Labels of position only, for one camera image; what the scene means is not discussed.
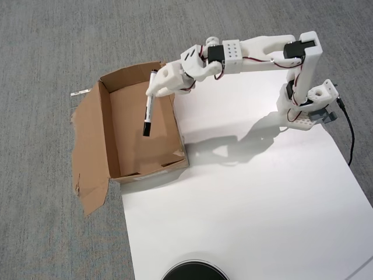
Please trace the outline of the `white holed gripper finger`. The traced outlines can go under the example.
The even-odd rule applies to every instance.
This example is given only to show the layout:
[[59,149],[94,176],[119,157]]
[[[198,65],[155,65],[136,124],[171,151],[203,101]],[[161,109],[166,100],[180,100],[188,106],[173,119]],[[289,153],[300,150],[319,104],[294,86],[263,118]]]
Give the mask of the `white holed gripper finger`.
[[169,62],[158,70],[146,91],[147,96],[168,96],[182,92],[184,81],[179,61]]

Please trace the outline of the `white gripper body with slots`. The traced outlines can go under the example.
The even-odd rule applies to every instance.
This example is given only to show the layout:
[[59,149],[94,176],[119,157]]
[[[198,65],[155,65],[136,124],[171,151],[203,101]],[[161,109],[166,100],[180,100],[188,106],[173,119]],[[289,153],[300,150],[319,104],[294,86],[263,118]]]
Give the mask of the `white gripper body with slots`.
[[223,70],[220,62],[206,64],[202,59],[202,45],[194,45],[180,55],[184,72],[196,81],[204,81],[207,77],[220,74]]

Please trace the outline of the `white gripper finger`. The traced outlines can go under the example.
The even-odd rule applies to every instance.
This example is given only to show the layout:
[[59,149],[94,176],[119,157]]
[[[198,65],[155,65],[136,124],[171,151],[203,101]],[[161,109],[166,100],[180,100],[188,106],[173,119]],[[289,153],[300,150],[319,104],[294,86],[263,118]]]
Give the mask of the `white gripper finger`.
[[158,87],[156,91],[157,97],[168,96],[173,93],[189,93],[194,87],[195,80],[191,78],[176,79],[176,78],[157,78],[155,84]]

